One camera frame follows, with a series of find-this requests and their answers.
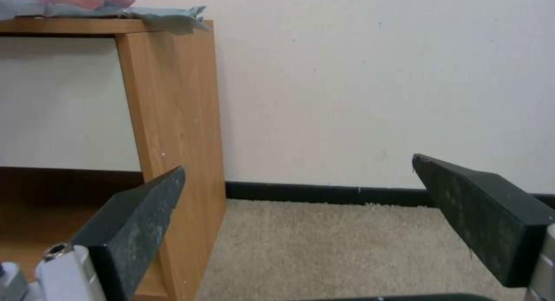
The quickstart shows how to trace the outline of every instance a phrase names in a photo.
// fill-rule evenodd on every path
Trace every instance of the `carpet floor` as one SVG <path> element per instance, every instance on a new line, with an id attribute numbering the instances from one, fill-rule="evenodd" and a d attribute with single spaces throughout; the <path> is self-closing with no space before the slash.
<path id="1" fill-rule="evenodd" d="M 228 200 L 196 301 L 465 292 L 521 301 L 431 208 Z"/>

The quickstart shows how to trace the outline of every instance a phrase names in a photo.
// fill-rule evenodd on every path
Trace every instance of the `screw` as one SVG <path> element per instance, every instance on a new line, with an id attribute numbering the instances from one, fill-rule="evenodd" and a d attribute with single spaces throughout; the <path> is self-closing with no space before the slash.
<path id="1" fill-rule="evenodd" d="M 67 242 L 60 242 L 46 250 L 42 257 L 45 262 L 48 262 L 57 259 L 71 251 L 73 251 L 73 246 L 71 244 L 68 244 Z"/>

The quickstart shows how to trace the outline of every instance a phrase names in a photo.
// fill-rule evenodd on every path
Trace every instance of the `wooden side panel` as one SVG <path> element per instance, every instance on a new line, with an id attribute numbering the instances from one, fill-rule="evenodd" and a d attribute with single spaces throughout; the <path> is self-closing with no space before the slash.
<path id="1" fill-rule="evenodd" d="M 186 166 L 160 259 L 170 300 L 193 300 L 225 211 L 213 32 L 133 33 L 117 43 L 145 180 Z"/>

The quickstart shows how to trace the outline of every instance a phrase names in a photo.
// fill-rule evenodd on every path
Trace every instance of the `wooden shelf top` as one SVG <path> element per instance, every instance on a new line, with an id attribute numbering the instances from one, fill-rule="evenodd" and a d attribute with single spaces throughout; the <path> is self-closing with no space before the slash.
<path id="1" fill-rule="evenodd" d="M 140 19 L 15 18 L 0 21 L 0 34 L 110 35 L 155 31 Z"/>

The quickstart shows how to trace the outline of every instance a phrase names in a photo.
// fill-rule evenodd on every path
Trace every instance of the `black baseboard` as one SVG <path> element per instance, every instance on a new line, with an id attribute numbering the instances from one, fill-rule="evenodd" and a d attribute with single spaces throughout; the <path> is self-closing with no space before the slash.
<path id="1" fill-rule="evenodd" d="M 383 204 L 435 207 L 425 189 L 371 188 L 226 182 L 227 197 L 234 200 L 267 200 L 329 204 Z M 533 194 L 555 209 L 554 194 Z"/>

